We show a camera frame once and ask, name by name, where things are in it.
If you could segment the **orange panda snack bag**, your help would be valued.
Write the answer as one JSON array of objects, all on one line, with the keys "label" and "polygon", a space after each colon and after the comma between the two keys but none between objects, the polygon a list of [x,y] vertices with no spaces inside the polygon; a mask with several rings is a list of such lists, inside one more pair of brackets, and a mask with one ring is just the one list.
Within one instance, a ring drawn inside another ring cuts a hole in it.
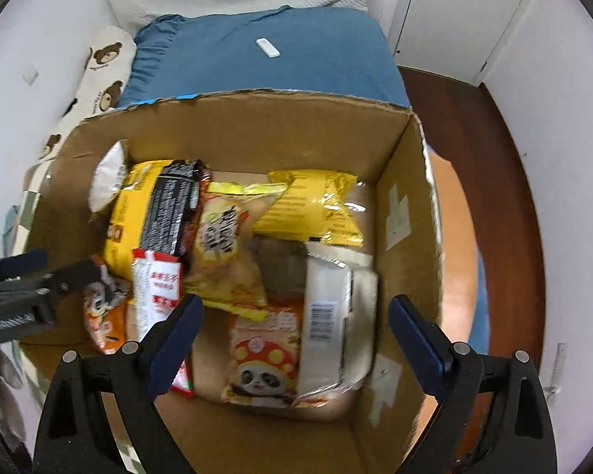
[{"label": "orange panda snack bag", "polygon": [[229,321],[224,403],[283,409],[297,396],[303,307],[272,308],[261,321]]}]

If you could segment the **yellow egg snack bag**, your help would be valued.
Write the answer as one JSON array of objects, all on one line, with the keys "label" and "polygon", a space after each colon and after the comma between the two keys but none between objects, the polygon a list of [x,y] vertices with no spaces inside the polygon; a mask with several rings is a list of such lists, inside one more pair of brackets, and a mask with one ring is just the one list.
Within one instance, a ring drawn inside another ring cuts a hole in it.
[{"label": "yellow egg snack bag", "polygon": [[212,182],[191,248],[186,292],[203,304],[261,321],[269,312],[261,272],[250,249],[254,226],[287,190],[285,183]]}]

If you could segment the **yellow black noodle bag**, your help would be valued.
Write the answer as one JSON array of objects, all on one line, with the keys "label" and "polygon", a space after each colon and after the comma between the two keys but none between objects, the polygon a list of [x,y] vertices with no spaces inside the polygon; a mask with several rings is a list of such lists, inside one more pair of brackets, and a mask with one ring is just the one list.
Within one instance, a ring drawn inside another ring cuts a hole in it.
[{"label": "yellow black noodle bag", "polygon": [[131,279],[135,249],[185,260],[210,181],[202,160],[149,160],[132,167],[116,198],[102,251],[112,274]]}]

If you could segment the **green white checkered blanket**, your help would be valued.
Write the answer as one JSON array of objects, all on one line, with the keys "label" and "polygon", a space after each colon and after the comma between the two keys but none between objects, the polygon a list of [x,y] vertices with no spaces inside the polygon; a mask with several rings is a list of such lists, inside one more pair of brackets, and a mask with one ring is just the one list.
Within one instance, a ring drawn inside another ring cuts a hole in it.
[{"label": "green white checkered blanket", "polygon": [[50,178],[50,168],[53,162],[53,158],[42,160],[27,170],[22,199],[19,204],[13,205],[9,209],[5,217],[3,230],[3,254],[5,256],[19,255],[25,252],[37,205],[42,195],[42,185]]}]

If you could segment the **white snack package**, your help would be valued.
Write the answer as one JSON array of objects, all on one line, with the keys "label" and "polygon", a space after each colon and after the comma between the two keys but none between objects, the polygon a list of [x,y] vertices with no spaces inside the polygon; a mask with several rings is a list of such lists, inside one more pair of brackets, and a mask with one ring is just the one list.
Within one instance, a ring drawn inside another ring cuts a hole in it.
[{"label": "white snack package", "polygon": [[303,300],[295,403],[325,404],[362,387],[374,357],[378,276],[364,252],[256,235],[266,300]]}]

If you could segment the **white remote control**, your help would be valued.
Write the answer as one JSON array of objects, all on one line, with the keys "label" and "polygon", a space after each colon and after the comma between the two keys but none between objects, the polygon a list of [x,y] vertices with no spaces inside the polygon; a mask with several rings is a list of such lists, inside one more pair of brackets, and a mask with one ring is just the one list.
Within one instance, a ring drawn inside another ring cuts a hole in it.
[{"label": "white remote control", "polygon": [[280,51],[268,39],[256,39],[256,44],[268,58],[274,59],[280,56]]}]

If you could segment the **small white snack packet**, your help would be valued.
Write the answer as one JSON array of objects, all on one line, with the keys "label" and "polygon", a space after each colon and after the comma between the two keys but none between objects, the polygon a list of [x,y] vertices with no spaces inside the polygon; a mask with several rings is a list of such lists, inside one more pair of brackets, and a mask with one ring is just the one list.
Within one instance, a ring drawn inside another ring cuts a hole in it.
[{"label": "small white snack packet", "polygon": [[96,166],[87,197],[93,214],[104,211],[115,200],[128,175],[127,141],[117,141]]}]

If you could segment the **blue milk cardboard box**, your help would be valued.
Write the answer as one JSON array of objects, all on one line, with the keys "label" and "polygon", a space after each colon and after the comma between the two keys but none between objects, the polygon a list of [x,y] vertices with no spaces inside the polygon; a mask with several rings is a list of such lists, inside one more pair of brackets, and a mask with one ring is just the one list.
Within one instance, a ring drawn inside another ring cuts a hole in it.
[{"label": "blue milk cardboard box", "polygon": [[295,421],[167,394],[159,424],[184,463],[200,473],[392,473],[414,436],[423,393],[388,326],[388,306],[405,294],[437,320],[444,255],[438,199],[419,119],[406,109],[304,92],[235,92],[139,105],[83,121],[51,166],[27,244],[51,269],[101,251],[107,227],[87,205],[96,165],[126,140],[138,162],[188,158],[217,171],[350,172],[376,194],[375,267],[380,278],[378,352],[402,367],[378,423],[364,388],[336,423]]}]

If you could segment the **white wardrobe door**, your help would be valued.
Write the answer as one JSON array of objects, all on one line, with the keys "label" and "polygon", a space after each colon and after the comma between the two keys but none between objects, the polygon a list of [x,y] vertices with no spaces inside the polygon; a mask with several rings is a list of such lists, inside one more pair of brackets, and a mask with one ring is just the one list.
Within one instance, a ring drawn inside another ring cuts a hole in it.
[{"label": "white wardrobe door", "polygon": [[398,0],[395,62],[477,86],[522,0]]}]

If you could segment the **blue bed sheet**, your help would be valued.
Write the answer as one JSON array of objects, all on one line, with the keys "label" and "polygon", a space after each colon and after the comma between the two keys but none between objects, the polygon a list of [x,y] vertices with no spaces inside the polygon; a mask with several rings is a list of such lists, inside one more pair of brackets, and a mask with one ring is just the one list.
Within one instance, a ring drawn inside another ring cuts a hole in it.
[{"label": "blue bed sheet", "polygon": [[[268,58],[256,39],[279,51]],[[164,15],[135,37],[119,105],[192,94],[272,89],[410,104],[380,24],[353,9],[282,8],[196,18]]]}]

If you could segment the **large yellow snack bag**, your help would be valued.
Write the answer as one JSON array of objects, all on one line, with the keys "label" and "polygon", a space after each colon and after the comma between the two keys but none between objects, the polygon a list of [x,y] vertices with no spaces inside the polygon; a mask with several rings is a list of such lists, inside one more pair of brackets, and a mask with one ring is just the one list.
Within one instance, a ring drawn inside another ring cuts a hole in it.
[{"label": "large yellow snack bag", "polygon": [[274,170],[272,183],[287,185],[261,217],[255,234],[274,239],[360,248],[364,237],[345,204],[358,177],[318,169]]}]

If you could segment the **orange cartoon snack packet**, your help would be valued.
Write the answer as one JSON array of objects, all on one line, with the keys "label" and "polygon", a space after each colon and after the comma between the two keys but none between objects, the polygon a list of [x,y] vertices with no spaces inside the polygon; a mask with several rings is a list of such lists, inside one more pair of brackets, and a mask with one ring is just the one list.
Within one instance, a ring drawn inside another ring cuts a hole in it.
[{"label": "orange cartoon snack packet", "polygon": [[126,309],[132,288],[128,280],[111,275],[100,257],[92,260],[99,275],[84,289],[84,327],[96,349],[111,355],[126,342]]}]

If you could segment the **bear print pillow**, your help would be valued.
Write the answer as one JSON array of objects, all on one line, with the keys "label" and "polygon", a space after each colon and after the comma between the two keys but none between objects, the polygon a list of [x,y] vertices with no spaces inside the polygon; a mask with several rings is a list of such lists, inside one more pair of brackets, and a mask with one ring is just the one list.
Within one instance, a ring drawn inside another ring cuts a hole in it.
[{"label": "bear print pillow", "polygon": [[84,119],[114,108],[126,87],[137,45],[132,36],[116,26],[98,33],[90,48],[76,95],[42,148],[37,163],[27,170],[23,190],[30,187],[34,172],[57,157],[72,130]]}]

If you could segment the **red white snack stick packet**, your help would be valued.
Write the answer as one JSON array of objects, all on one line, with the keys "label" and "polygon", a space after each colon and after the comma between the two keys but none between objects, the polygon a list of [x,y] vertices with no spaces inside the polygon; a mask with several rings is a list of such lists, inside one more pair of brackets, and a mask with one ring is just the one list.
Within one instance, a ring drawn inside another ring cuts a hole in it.
[{"label": "red white snack stick packet", "polygon": [[131,280],[138,336],[136,366],[146,381],[146,394],[154,399],[173,389],[191,397],[191,347],[201,311],[197,300],[182,293],[182,263],[163,252],[135,248]]}]

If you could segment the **orange bed cover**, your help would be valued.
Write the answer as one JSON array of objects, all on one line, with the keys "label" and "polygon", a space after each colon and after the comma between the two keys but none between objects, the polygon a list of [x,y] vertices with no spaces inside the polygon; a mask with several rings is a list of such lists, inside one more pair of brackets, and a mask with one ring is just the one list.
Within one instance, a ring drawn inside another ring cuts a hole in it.
[{"label": "orange bed cover", "polygon": [[468,341],[478,293],[478,245],[461,181],[450,162],[430,152],[440,206],[444,294],[440,327],[451,342]]}]

